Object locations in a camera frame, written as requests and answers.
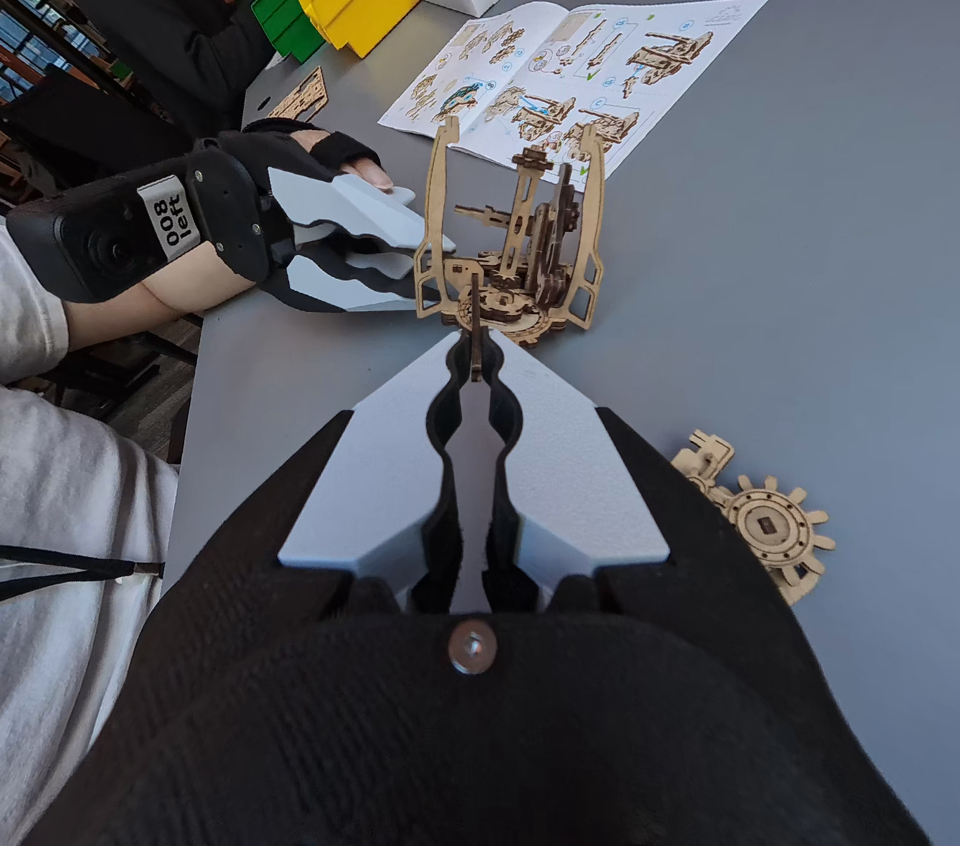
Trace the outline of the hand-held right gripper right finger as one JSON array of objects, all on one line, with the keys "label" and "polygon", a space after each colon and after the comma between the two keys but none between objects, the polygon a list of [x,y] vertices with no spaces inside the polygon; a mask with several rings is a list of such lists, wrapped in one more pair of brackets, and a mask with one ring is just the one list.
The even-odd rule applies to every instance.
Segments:
[{"label": "hand-held right gripper right finger", "polygon": [[669,546],[593,401],[502,333],[484,335],[503,441],[486,537],[490,596],[551,596],[567,576],[665,563]]}]

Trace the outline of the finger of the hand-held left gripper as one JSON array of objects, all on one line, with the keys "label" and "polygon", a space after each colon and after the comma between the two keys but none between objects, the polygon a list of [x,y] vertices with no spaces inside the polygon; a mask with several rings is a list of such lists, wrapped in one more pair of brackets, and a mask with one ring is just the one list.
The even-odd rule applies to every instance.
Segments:
[{"label": "finger of the hand-held left gripper", "polygon": [[414,311],[411,240],[291,239],[261,247],[258,284],[304,312]]},{"label": "finger of the hand-held left gripper", "polygon": [[379,190],[352,173],[331,181],[269,168],[270,192],[292,223],[294,244],[321,240],[337,230],[355,239],[374,239],[389,251],[415,250],[425,235],[424,218],[411,210],[415,193]]}]

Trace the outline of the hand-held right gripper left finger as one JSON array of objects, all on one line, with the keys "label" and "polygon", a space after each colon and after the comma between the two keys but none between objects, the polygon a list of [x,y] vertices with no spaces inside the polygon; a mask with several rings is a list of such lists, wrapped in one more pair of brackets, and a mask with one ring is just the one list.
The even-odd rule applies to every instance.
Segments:
[{"label": "hand-held right gripper left finger", "polygon": [[463,539],[447,445],[462,422],[470,342],[449,335],[358,403],[278,558],[394,593],[452,593]]}]

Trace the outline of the wooden mechanical model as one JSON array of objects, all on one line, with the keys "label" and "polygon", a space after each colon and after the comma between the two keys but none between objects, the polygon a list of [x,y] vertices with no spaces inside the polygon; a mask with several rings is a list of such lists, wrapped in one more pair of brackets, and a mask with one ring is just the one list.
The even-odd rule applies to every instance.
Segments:
[{"label": "wooden mechanical model", "polygon": [[589,160],[582,200],[575,200],[571,165],[563,163],[550,201],[538,202],[538,182],[553,168],[546,154],[525,147],[511,160],[517,183],[510,212],[456,206],[455,212],[504,231],[500,250],[449,256],[443,245],[447,154],[459,141],[458,117],[438,128],[427,173],[425,233],[414,253],[418,318],[438,313],[445,325],[487,326],[521,346],[574,323],[587,330],[603,278],[598,244],[605,200],[605,153],[598,127],[588,125],[581,147]]}]

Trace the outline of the person's left forearm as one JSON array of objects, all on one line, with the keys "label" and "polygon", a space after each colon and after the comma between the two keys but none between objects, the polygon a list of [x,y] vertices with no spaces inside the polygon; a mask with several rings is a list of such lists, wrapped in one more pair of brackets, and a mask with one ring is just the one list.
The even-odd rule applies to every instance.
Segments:
[{"label": "person's left forearm", "polygon": [[3,227],[1,383],[38,376],[70,351],[204,312],[252,285],[205,242],[109,301],[69,302],[42,287]]}]

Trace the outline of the wooden parts sheet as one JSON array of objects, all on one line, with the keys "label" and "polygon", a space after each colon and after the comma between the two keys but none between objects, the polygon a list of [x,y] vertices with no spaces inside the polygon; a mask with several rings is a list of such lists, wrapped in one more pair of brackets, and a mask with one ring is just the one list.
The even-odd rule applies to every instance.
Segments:
[{"label": "wooden parts sheet", "polygon": [[323,71],[317,67],[270,111],[268,117],[309,120],[328,104],[328,100]]}]

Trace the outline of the person's left hand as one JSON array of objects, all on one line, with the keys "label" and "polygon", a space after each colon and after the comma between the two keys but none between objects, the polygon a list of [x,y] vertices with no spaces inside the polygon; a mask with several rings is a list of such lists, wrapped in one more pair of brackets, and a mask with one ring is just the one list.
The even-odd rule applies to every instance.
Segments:
[{"label": "person's left hand", "polygon": [[222,131],[220,147],[238,160],[261,192],[270,192],[269,169],[332,181],[351,173],[378,190],[389,192],[393,183],[382,168],[378,155],[366,144],[339,132],[294,127],[293,120],[268,119],[250,124],[242,131]]}]

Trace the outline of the wooden gear assembly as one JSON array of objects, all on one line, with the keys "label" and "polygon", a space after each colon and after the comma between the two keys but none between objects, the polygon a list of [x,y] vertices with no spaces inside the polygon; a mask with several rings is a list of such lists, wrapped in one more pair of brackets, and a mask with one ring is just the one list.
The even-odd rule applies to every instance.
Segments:
[{"label": "wooden gear assembly", "polygon": [[817,550],[833,551],[834,540],[817,531],[829,519],[821,511],[806,511],[805,490],[781,492],[778,480],[767,477],[756,487],[746,476],[738,478],[738,492],[717,481],[735,456],[734,447],[714,434],[696,430],[690,448],[672,460],[679,470],[722,512],[750,547],[789,605],[806,596],[825,573]]}]

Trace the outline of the person's white shirt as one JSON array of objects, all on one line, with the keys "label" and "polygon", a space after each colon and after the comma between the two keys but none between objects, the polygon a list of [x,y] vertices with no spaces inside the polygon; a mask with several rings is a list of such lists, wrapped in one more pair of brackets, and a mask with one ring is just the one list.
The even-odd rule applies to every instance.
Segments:
[{"label": "person's white shirt", "polygon": [[[175,468],[99,421],[2,390],[2,544],[159,564]],[[2,844],[17,844],[105,724],[155,576],[68,582],[1,607]]]}]

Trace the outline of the white instruction booklet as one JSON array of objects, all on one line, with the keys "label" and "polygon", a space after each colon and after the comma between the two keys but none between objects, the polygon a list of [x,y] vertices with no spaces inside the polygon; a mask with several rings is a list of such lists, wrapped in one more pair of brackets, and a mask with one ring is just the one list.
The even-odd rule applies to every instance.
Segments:
[{"label": "white instruction booklet", "polygon": [[532,1],[469,20],[378,122],[434,139],[456,116],[451,147],[511,167],[534,146],[571,162],[581,191],[585,129],[596,127],[610,176],[766,1]]}]

